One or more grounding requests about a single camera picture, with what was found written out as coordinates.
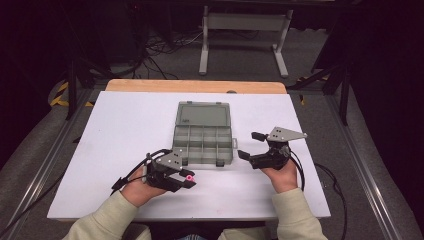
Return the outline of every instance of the beige sleeve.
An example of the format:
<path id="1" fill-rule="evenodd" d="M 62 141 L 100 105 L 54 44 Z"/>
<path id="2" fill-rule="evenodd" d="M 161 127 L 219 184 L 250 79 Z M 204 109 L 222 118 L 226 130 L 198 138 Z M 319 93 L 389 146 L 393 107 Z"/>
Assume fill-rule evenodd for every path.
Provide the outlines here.
<path id="1" fill-rule="evenodd" d="M 118 191 L 97 211 L 76 221 L 64 239 L 121 239 L 137 212 L 138 208 Z M 138 239 L 150 239 L 150 234 L 141 235 L 145 237 Z"/>
<path id="2" fill-rule="evenodd" d="M 327 239 L 300 188 L 276 194 L 272 202 L 278 216 L 278 239 Z"/>

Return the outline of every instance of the floor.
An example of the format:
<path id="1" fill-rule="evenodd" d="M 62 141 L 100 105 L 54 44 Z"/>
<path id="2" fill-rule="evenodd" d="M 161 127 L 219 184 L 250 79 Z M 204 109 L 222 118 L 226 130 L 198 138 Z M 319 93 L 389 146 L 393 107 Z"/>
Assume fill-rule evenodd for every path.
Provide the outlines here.
<path id="1" fill-rule="evenodd" d="M 289 71 L 287 79 L 279 76 L 270 50 L 274 37 L 271 33 L 216 32 L 210 42 L 206 76 L 198 75 L 201 42 L 195 37 L 196 34 L 187 37 L 183 41 L 187 45 L 172 54 L 161 53 L 152 57 L 163 72 L 169 73 L 164 73 L 165 77 L 275 81 L 288 86 L 299 77 L 311 74 L 312 65 L 327 35 L 324 31 L 289 31 L 283 47 L 283 57 Z M 149 60 L 145 63 L 150 69 L 143 65 L 134 75 L 123 77 L 164 78 L 157 72 L 155 63 Z M 114 70 L 127 67 L 115 66 Z M 57 92 L 62 79 L 57 81 L 57 86 L 46 100 L 51 101 Z M 107 81 L 99 80 L 92 91 L 79 89 L 81 101 L 95 101 L 105 84 Z M 372 142 L 354 93 L 351 91 L 349 98 L 349 126 L 342 127 L 334 115 L 339 94 L 323 96 L 319 91 L 320 86 L 321 83 L 316 83 L 308 89 L 291 91 L 289 94 L 302 129 L 308 133 L 307 144 L 314 161 L 329 168 L 342 188 L 347 204 L 345 239 L 422 239 L 413 213 L 390 178 Z M 0 229 L 16 216 L 17 208 L 26 207 L 25 204 L 20 205 L 23 199 L 36 199 L 53 185 L 71 161 L 78 145 L 73 141 L 82 135 L 92 107 L 82 106 L 70 121 L 65 121 L 67 110 L 65 106 L 53 106 L 0 172 Z M 40 169 L 48 170 L 41 174 Z M 320 169 L 317 172 L 332 214 L 330 218 L 320 219 L 323 232 L 329 239 L 340 239 L 344 226 L 341 198 L 332 188 L 333 181 Z M 377 194 L 370 194 L 370 188 Z M 14 232 L 5 239 L 61 239 L 65 236 L 72 223 L 46 218 L 55 189 L 48 192 L 26 218 L 24 216 L 15 225 Z"/>

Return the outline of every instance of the gray carpet floor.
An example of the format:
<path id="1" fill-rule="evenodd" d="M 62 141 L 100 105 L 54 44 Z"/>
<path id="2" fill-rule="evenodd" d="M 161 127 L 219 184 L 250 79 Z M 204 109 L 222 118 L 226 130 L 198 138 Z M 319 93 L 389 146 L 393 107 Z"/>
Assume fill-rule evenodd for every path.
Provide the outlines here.
<path id="1" fill-rule="evenodd" d="M 242 80 L 276 81 L 292 85 L 296 79 L 309 76 L 312 65 L 322 48 L 327 35 L 323 31 L 297 31 L 291 29 L 283 48 L 283 57 L 289 71 L 289 78 L 279 76 L 270 44 L 275 34 L 260 33 L 253 40 L 233 33 L 219 32 L 212 35 L 208 74 L 198 75 L 201 43 L 195 40 L 172 54 L 154 56 L 158 66 L 164 72 L 172 73 L 179 79 L 198 80 Z M 155 66 L 146 61 L 151 68 Z M 136 71 L 138 78 L 163 79 L 155 71 L 144 66 Z M 91 94 L 95 101 L 98 93 L 105 88 L 105 81 L 99 81 Z M 52 89 L 54 95 L 58 86 Z M 347 202 L 348 225 L 346 239 L 385 239 L 383 231 L 371 208 L 359 177 L 352 164 L 352 156 L 338 131 L 336 121 L 331 114 L 326 96 L 318 91 L 315 84 L 307 91 L 290 92 L 302 129 L 308 133 L 307 144 L 315 162 L 325 165 L 336 175 Z M 299 94 L 304 94 L 301 104 Z M 82 135 L 92 107 L 84 107 L 76 123 L 65 139 L 59 157 L 51 171 L 44 189 L 66 169 L 77 144 L 73 140 Z M 33 129 L 0 172 L 0 229 L 3 229 L 13 215 L 28 185 L 47 156 L 61 127 L 65 123 L 67 108 L 54 106 L 51 112 Z M 422 239 L 413 213 L 405 202 L 396 184 L 390 178 L 369 135 L 361 112 L 351 92 L 348 106 L 349 129 L 358 147 L 360 156 L 370 169 L 380 190 L 390 215 L 403 239 Z M 323 232 L 329 239 L 340 239 L 343 230 L 343 205 L 340 197 L 332 189 L 331 179 L 321 170 L 317 170 L 323 182 L 324 193 L 332 216 L 321 219 Z M 17 239 L 60 239 L 66 235 L 72 223 L 58 222 L 46 218 L 55 191 L 50 192 L 35 206 Z"/>

